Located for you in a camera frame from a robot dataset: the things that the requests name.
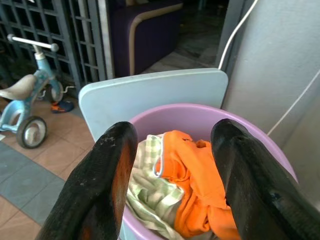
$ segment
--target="white wall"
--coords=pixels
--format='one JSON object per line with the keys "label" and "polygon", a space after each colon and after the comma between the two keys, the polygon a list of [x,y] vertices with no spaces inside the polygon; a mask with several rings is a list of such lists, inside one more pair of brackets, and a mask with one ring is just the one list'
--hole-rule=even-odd
{"label": "white wall", "polygon": [[283,148],[301,190],[320,210],[320,93]]}
{"label": "white wall", "polygon": [[[320,1],[260,0],[249,17],[223,108],[265,132],[320,69]],[[320,77],[271,137],[283,146]]]}

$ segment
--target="orange cloth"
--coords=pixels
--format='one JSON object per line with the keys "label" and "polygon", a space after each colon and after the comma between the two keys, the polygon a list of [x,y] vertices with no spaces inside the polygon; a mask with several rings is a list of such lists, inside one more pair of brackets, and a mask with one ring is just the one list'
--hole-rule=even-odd
{"label": "orange cloth", "polygon": [[212,230],[221,240],[241,239],[210,142],[193,142],[188,134],[176,130],[166,132],[162,178],[184,190],[174,222],[175,230],[184,238]]}

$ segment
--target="light blue board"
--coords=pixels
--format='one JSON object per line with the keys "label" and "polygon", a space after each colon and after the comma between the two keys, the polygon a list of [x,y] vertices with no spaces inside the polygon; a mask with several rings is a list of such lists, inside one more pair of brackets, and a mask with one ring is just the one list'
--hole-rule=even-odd
{"label": "light blue board", "polygon": [[220,108],[227,86],[227,75],[216,68],[148,73],[86,85],[79,93],[79,105],[96,141],[114,123],[161,105]]}

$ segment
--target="laundry basket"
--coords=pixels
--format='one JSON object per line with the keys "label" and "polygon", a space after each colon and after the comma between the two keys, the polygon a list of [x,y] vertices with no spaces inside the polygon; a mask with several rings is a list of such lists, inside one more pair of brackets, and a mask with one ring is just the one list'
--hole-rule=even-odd
{"label": "laundry basket", "polygon": [[[275,159],[297,180],[294,170],[279,147],[260,129],[245,119],[232,113],[210,106],[197,104],[170,104],[152,108],[131,119],[138,134],[138,141],[147,135],[158,135],[164,132],[179,130],[189,134],[194,140],[210,140],[211,130],[219,120],[232,119],[244,125],[248,131],[259,139]],[[152,231],[145,228],[127,208],[124,208],[121,240],[162,240]]]}

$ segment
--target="green checkered cloth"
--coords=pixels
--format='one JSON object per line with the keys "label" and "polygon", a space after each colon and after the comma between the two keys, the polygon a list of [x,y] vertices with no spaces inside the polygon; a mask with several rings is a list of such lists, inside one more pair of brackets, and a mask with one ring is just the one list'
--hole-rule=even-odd
{"label": "green checkered cloth", "polygon": [[133,164],[126,204],[142,224],[166,239],[183,240],[173,229],[184,192],[175,184],[157,178],[153,166],[161,158],[164,135],[148,135],[139,143]]}

